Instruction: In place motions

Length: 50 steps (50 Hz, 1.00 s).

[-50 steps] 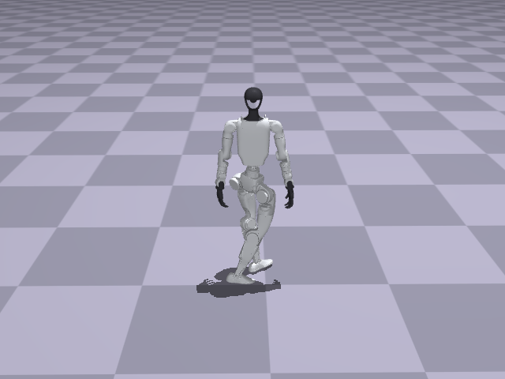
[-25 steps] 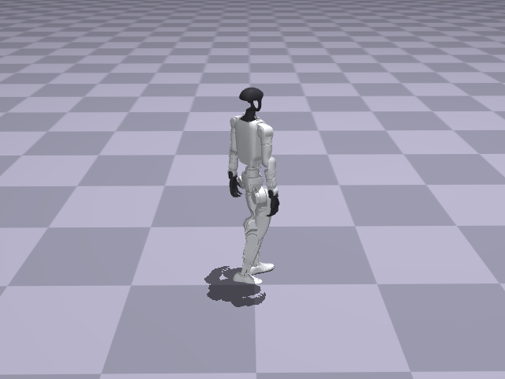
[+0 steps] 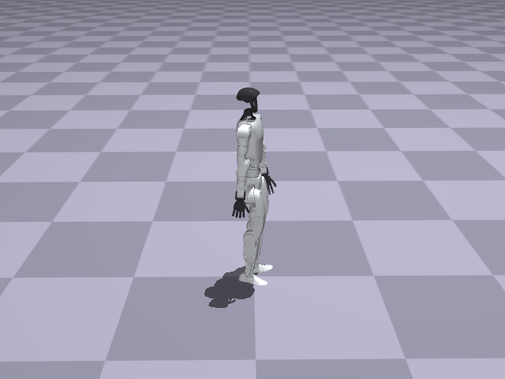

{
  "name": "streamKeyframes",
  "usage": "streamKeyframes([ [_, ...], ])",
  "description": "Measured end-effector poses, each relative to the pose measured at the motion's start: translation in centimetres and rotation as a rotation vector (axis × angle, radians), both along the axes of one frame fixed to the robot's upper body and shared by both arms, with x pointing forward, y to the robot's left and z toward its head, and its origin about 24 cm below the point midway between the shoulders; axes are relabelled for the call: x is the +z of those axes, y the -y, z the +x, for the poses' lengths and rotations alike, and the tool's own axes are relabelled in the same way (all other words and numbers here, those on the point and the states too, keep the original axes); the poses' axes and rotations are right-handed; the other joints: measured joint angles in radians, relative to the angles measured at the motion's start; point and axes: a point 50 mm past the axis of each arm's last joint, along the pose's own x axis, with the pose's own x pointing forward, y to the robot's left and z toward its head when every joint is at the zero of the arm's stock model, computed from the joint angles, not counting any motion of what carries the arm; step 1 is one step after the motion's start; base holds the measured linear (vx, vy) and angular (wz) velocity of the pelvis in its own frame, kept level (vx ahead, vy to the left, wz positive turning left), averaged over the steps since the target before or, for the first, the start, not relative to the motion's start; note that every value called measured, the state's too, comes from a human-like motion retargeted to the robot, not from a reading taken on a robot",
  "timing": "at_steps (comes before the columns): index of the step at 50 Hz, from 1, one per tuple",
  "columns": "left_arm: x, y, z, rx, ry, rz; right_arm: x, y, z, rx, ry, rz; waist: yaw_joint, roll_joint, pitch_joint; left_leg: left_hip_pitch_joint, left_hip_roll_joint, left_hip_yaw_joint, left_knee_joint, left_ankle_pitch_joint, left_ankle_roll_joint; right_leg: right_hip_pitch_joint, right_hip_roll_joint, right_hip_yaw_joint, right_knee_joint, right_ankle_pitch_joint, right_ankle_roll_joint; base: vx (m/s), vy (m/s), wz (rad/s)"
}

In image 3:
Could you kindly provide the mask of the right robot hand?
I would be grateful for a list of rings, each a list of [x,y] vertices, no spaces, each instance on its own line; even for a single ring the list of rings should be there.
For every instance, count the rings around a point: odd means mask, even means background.
[[[236,218],[238,217],[238,212],[239,212],[239,218],[241,218],[241,212],[243,215],[243,218],[245,218],[245,209],[247,210],[247,213],[249,213],[249,209],[245,205],[246,203],[244,202],[245,200],[245,192],[244,192],[244,198],[237,198],[237,191],[235,195],[235,199],[237,200],[234,204],[234,210],[232,216],[234,216],[235,210],[236,211]]]

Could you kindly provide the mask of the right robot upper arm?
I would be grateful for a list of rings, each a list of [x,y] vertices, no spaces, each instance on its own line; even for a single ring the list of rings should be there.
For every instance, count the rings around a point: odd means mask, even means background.
[[[237,139],[238,139],[238,155],[237,155],[237,164],[240,163],[242,160],[246,160],[249,163],[250,167],[250,160],[245,158],[245,155],[247,154],[249,150],[249,139],[251,137],[252,131],[251,131],[251,126],[247,124],[242,124],[240,127],[238,127],[237,130]],[[248,167],[248,168],[249,168]]]

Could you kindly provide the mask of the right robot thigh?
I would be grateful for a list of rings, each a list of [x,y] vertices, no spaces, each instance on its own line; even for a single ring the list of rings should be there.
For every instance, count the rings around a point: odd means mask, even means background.
[[[245,200],[246,204],[249,204],[249,221],[252,229],[248,229],[244,235],[253,235],[255,242],[257,242],[263,232],[266,211],[264,205],[264,199],[261,191],[255,188],[255,184],[250,184],[245,190]]]

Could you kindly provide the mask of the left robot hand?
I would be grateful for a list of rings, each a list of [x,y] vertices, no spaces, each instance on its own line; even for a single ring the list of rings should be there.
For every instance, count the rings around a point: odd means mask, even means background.
[[[267,167],[266,167],[267,168]],[[260,171],[260,169],[259,169]],[[268,192],[269,192],[269,195],[271,195],[271,192],[270,192],[270,188],[269,188],[269,185],[271,187],[271,191],[272,193],[274,193],[274,190],[272,188],[272,185],[271,185],[271,182],[274,184],[274,186],[276,187],[277,185],[275,184],[275,182],[271,179],[271,177],[269,176],[269,173],[268,173],[268,168],[267,168],[267,173],[266,174],[262,174],[262,176],[265,177],[265,180],[266,180],[266,183],[267,183],[267,189],[268,189]]]

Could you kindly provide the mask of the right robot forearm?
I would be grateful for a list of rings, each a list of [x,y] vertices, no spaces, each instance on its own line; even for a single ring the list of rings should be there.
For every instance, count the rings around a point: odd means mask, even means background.
[[[248,176],[249,163],[246,160],[240,161],[237,168],[237,198],[244,198],[244,192],[246,188],[246,179]]]

